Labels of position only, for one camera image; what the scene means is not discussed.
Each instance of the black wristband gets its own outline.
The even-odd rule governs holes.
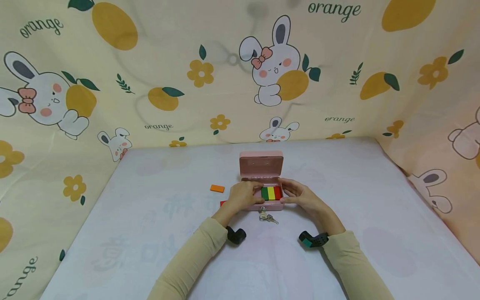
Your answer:
[[[308,248],[320,247],[328,242],[328,234],[326,232],[313,237],[307,231],[300,234],[299,240]]]
[[[241,228],[237,232],[233,231],[232,227],[227,226],[227,239],[234,243],[235,245],[240,245],[243,240],[247,237],[245,231]]]

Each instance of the fabric wall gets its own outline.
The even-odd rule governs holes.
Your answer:
[[[480,2],[108,1],[1,4],[0,299],[131,147],[371,136],[480,261]]]

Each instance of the green block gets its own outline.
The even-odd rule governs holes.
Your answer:
[[[266,187],[262,188],[262,198],[264,198],[265,201],[268,201],[268,189]]]

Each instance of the box lid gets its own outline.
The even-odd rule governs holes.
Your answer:
[[[240,152],[240,176],[242,178],[279,177],[282,173],[282,151]]]

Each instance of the yellow block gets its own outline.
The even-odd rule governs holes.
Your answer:
[[[273,189],[273,186],[267,187],[268,191],[268,200],[275,200],[275,191]]]

